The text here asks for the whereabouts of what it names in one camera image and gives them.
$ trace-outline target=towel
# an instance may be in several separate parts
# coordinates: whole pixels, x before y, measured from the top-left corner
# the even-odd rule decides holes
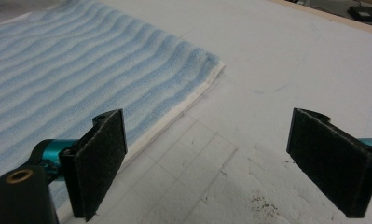
[[[78,139],[123,108],[131,160],[223,68],[211,53],[95,0],[0,25],[0,175],[44,139]],[[56,207],[64,183],[51,187]]]

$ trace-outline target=black rubber pad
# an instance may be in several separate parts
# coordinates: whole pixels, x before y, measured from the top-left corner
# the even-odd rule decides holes
[[[94,126],[60,153],[75,217],[96,213],[127,153],[122,110],[96,117]]]
[[[329,121],[295,108],[287,152],[347,217],[363,217],[372,196],[372,147]]]

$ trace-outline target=screw hole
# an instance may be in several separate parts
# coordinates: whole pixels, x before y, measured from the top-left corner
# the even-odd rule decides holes
[[[32,170],[19,170],[17,172],[12,173],[6,178],[6,182],[8,184],[17,184],[20,183],[29,177],[32,176],[34,172]]]

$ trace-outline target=brass insert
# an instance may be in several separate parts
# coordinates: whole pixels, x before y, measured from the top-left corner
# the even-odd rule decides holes
[[[29,169],[19,170],[6,178],[8,184],[18,184],[32,176],[34,172]]]

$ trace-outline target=white surface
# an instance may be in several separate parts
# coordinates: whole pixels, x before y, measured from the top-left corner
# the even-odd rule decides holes
[[[91,223],[372,223],[372,202],[345,218],[285,152],[293,107],[372,137],[372,34],[263,0],[104,2],[227,67],[119,174]]]

